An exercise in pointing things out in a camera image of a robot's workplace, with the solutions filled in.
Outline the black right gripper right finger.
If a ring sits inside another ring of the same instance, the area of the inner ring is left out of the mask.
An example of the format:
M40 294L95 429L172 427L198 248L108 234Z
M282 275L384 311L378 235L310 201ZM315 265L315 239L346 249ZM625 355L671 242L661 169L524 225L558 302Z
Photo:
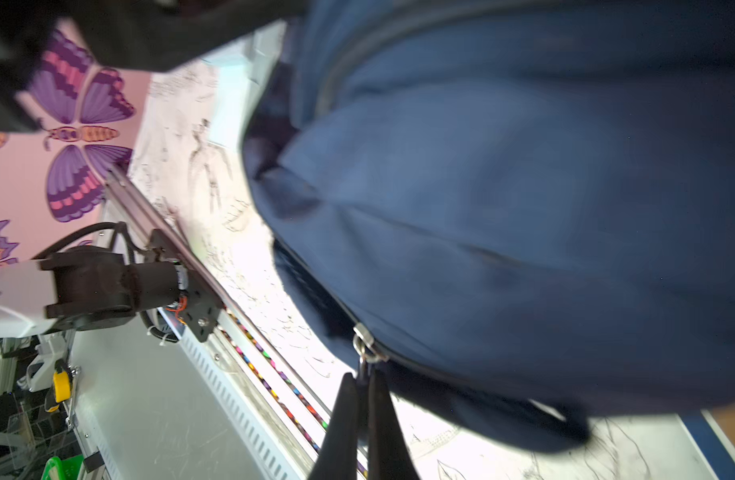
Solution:
M373 369L367 389L369 479L419 480L383 372Z

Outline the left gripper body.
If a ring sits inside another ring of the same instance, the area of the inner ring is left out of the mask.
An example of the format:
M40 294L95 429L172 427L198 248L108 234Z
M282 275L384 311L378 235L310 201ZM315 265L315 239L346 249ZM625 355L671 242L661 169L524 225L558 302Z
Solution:
M16 100L53 28L71 20L103 64L165 72L269 23L305 12L304 1L0 1L0 131L33 132Z

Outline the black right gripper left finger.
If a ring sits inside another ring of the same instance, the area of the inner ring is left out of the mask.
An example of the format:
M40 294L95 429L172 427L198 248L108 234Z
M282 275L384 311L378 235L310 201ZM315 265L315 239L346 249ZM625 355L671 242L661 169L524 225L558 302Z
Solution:
M352 374L344 374L325 438L308 480L355 480L362 410L360 386Z

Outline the navy blue backpack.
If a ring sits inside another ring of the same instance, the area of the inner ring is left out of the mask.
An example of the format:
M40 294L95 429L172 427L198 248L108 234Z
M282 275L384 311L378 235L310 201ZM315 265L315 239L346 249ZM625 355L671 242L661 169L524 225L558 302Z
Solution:
M308 326L433 414L735 403L735 1L313 1L242 156Z

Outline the navy blue book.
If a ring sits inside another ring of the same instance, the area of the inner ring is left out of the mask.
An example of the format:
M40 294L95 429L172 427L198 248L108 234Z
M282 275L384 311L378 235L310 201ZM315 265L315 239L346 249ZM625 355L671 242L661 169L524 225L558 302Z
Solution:
M735 406L679 416L715 479L735 479Z

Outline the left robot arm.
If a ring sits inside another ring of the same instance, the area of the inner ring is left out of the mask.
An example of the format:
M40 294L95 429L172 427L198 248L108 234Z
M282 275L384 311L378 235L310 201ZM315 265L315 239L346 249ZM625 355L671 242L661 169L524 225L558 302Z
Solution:
M127 71L165 72L303 12L302 1L0 1L0 154L36 133L56 154L45 176L52 218L73 222L103 202L132 158L117 124L137 112ZM190 304L191 273L140 250L122 222L83 227L13 258L0 220L0 338L114 327Z

